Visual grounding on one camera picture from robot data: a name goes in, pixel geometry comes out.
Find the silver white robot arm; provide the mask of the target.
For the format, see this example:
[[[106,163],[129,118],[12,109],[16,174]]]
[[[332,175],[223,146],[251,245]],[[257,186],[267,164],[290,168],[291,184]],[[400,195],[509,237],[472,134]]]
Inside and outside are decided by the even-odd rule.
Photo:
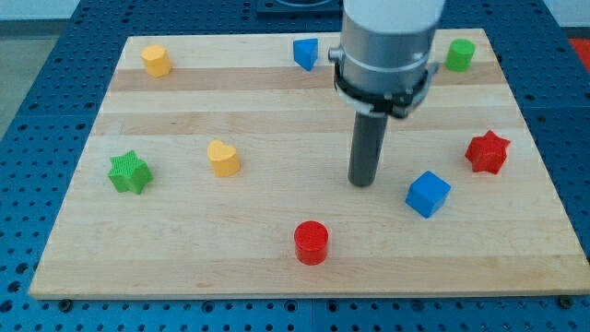
[[[328,51],[339,97],[358,115],[404,119],[425,100],[444,0],[344,0],[340,42]]]

